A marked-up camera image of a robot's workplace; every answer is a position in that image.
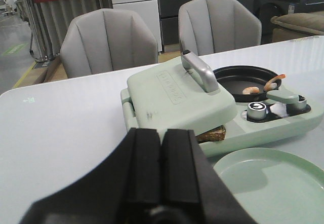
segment floor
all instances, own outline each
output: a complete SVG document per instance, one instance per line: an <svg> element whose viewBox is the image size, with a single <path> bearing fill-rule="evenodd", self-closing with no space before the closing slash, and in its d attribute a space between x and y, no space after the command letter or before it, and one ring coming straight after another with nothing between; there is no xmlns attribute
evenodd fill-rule
<svg viewBox="0 0 324 224"><path fill-rule="evenodd" d="M33 65L31 31L17 14L0 14L0 95L13 88Z"/></svg>

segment black object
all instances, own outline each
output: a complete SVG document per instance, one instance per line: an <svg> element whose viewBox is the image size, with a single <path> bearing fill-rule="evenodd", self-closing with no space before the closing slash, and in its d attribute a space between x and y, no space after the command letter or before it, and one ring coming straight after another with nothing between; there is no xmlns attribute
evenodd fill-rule
<svg viewBox="0 0 324 224"><path fill-rule="evenodd" d="M247 65L222 67L214 70L214 74L218 83L233 95L236 102L266 100L267 93L263 91L263 87L270 79L278 75L265 68ZM276 83L275 89L277 90L281 85L281 80L277 80ZM245 88L254 86L260 89L260 93L242 94Z"/></svg>
<svg viewBox="0 0 324 224"><path fill-rule="evenodd" d="M20 224L256 223L212 169L193 131L132 128L89 174L35 202Z"/></svg>

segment black nonstick pan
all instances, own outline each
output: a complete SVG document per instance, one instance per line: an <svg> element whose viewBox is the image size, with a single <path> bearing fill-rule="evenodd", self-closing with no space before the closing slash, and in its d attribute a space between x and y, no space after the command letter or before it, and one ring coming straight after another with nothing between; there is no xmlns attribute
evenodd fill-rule
<svg viewBox="0 0 324 224"><path fill-rule="evenodd" d="M266 100L267 95L263 87L270 79L277 76L275 72L268 69L247 65L222 67L214 70L214 74L218 83L233 95L236 102ZM281 85L281 80L277 80L276 83L277 87L275 90ZM260 93L250 95L242 94L245 88L253 86L258 87Z"/></svg>

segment white cabinet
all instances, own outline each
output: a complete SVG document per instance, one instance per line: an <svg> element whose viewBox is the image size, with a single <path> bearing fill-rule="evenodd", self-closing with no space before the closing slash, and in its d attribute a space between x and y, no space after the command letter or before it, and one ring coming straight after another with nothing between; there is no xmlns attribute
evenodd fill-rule
<svg viewBox="0 0 324 224"><path fill-rule="evenodd" d="M157 0L112 0L112 6L114 9L137 12L155 36L158 51L162 51Z"/></svg>

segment mint green sandwich maker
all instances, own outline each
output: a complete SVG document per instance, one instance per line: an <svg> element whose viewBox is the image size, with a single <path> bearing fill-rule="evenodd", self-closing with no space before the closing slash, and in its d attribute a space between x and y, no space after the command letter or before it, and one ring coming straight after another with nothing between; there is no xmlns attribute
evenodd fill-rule
<svg viewBox="0 0 324 224"><path fill-rule="evenodd" d="M314 129L323 107L281 85L257 102L235 102L211 68L185 51L178 58L132 75L121 91L127 130L192 129L195 135L224 126L224 140L200 146L207 157L252 147Z"/></svg>

